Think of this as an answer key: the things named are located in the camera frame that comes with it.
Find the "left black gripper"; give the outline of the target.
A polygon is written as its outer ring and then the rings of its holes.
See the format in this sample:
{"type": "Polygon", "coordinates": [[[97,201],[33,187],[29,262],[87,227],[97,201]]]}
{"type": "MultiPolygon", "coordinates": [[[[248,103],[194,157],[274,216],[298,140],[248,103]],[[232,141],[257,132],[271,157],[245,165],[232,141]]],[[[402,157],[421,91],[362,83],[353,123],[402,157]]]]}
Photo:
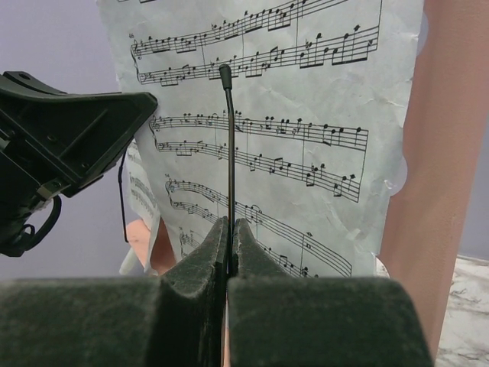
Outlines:
{"type": "Polygon", "coordinates": [[[20,257],[60,217],[62,200],[112,169],[152,116],[150,93],[73,94],[22,71],[1,75],[1,253],[20,257]],[[28,223],[48,201],[50,215],[28,223]]]}

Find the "pink music stand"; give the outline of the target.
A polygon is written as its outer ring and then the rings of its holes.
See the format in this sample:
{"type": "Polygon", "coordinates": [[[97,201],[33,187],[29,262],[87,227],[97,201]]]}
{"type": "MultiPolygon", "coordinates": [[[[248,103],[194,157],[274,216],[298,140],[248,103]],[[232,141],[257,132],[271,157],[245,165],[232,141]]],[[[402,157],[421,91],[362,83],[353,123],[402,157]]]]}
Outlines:
{"type": "MultiPolygon", "coordinates": [[[[409,292],[436,354],[488,110],[488,3],[421,2],[402,157],[376,258],[409,292]]],[[[179,261],[160,222],[151,265],[163,274],[179,261]]]]}

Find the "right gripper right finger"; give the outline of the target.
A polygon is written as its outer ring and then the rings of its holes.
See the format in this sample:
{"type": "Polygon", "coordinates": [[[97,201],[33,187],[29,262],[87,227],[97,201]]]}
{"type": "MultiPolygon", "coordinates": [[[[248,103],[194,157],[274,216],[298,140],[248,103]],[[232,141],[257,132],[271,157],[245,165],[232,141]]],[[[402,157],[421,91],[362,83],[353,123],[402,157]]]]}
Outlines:
{"type": "Polygon", "coordinates": [[[413,302],[385,277],[295,278],[235,224],[228,281],[233,366],[431,366],[413,302]]]}

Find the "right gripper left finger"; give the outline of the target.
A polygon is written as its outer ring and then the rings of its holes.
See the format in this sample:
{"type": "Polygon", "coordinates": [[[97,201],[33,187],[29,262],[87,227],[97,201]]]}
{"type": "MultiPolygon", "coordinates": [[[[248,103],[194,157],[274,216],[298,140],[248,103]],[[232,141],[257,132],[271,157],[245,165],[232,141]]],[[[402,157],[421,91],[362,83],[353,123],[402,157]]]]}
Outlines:
{"type": "Polygon", "coordinates": [[[228,220],[165,274],[1,285],[3,366],[220,366],[228,220]]]}

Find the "sheet music page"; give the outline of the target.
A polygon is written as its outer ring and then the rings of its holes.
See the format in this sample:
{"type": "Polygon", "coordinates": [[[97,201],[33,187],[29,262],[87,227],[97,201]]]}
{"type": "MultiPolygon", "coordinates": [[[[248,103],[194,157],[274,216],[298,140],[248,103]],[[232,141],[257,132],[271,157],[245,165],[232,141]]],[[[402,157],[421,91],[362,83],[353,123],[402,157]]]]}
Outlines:
{"type": "Polygon", "coordinates": [[[421,1],[100,1],[135,141],[182,260],[227,213],[295,277],[373,274],[421,1]]]}
{"type": "Polygon", "coordinates": [[[128,175],[128,191],[123,197],[128,199],[129,206],[140,217],[147,231],[147,239],[141,240],[140,236],[131,239],[128,236],[130,249],[121,263],[119,274],[129,275],[135,265],[139,264],[143,266],[145,274],[157,275],[151,265],[151,253],[160,224],[160,212],[135,140],[128,146],[124,158],[123,168],[128,175]]]}

